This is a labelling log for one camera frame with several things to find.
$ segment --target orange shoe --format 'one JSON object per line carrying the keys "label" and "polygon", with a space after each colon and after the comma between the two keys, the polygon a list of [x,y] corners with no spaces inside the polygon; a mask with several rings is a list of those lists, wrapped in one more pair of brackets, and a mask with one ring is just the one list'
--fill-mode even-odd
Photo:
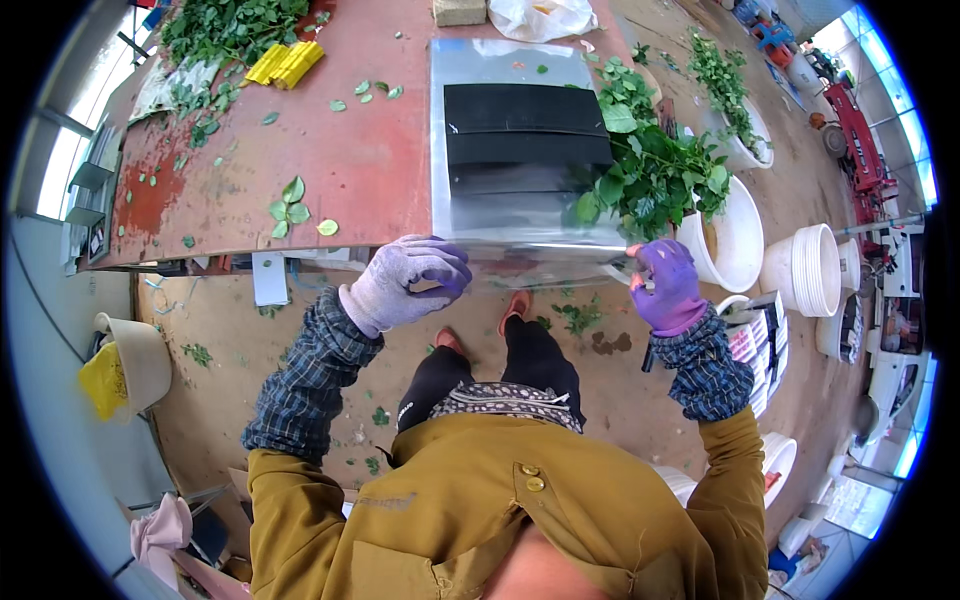
{"label": "orange shoe", "polygon": [[507,325],[507,319],[510,319],[514,315],[522,319],[523,315],[527,314],[527,311],[530,310],[530,305],[533,303],[534,295],[530,290],[517,290],[510,296],[510,304],[507,305],[507,312],[503,314],[503,319],[500,319],[500,325],[496,328],[496,332],[500,334],[501,338],[504,337],[503,328]]}
{"label": "orange shoe", "polygon": [[437,332],[437,337],[434,339],[433,345],[437,348],[440,346],[446,346],[451,348],[457,354],[466,356],[464,354],[463,347],[460,346],[460,340],[457,339],[457,334],[454,333],[453,329],[449,327],[444,327]]}

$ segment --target pink cloth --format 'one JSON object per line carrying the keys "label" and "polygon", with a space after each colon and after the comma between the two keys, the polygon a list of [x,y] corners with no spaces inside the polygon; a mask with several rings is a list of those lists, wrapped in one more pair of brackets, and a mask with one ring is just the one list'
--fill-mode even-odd
{"label": "pink cloth", "polygon": [[185,548],[192,534],[190,508],[183,498],[166,493],[160,500],[160,508],[130,524],[130,550],[138,563],[176,590],[177,570],[173,553]]}

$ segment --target mustard yellow jacket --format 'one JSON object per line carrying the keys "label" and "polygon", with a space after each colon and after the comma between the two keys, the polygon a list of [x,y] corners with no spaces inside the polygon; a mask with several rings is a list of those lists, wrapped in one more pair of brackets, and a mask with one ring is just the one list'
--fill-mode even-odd
{"label": "mustard yellow jacket", "polygon": [[479,598],[528,516],[610,598],[761,598],[756,420],[748,406],[700,434],[710,468],[686,509],[636,457],[538,420],[458,414],[399,434],[400,467],[349,519],[319,468],[255,449],[253,596]]}

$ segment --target plaid sleeve cover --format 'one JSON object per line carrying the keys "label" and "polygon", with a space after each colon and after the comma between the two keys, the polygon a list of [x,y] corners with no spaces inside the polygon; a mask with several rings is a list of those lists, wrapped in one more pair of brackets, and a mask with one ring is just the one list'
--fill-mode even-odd
{"label": "plaid sleeve cover", "polygon": [[690,420],[723,420],[750,402],[754,372],[733,360],[726,324],[711,303],[704,316],[684,333],[650,344],[667,369],[676,369],[670,397],[681,403]]}
{"label": "plaid sleeve cover", "polygon": [[330,422],[343,410],[340,388],[383,348],[347,316],[337,288],[329,286],[303,314],[303,326],[287,352],[286,369],[263,382],[256,416],[240,440],[247,450],[265,448],[319,466],[330,449]]}

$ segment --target hand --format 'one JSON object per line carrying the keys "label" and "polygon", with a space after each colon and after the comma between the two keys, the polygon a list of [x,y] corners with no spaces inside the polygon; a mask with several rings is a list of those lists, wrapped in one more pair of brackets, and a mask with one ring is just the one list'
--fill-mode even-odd
{"label": "hand", "polygon": [[[340,303],[364,335],[376,338],[460,298],[473,279],[467,260],[462,250],[439,237],[404,235],[378,250],[356,283],[340,286]],[[411,292],[421,279],[440,285]]]}
{"label": "hand", "polygon": [[[674,240],[655,240],[631,246],[627,255],[636,257],[637,262],[630,296],[636,313],[654,328],[654,335],[680,335],[704,316],[707,301],[700,298],[697,270],[686,246]],[[656,284],[652,291],[644,287],[639,273],[647,267]]]}

